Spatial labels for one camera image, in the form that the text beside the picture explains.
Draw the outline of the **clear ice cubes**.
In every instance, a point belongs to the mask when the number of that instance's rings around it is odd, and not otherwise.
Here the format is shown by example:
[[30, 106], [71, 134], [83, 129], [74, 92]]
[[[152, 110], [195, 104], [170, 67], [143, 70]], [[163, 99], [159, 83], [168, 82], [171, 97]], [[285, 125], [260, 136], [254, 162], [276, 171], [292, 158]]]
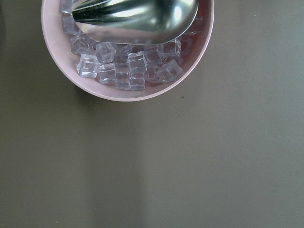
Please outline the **clear ice cubes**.
[[195, 37], [203, 29], [203, 17], [197, 15], [179, 37], [162, 44], [136, 45], [96, 42], [83, 33], [72, 16], [76, 0], [62, 0], [63, 32], [70, 36], [70, 49], [79, 55], [77, 73], [102, 85], [119, 90], [140, 91], [146, 84], [167, 84], [182, 74], [182, 64], [190, 54]]

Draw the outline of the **steel ice scoop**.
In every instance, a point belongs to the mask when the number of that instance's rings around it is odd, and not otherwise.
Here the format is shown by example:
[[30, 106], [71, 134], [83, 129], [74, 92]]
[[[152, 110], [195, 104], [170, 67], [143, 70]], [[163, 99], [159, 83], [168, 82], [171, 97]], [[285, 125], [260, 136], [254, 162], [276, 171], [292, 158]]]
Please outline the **steel ice scoop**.
[[198, 8], [197, 0], [77, 0], [72, 16], [96, 42], [152, 45], [182, 35]]

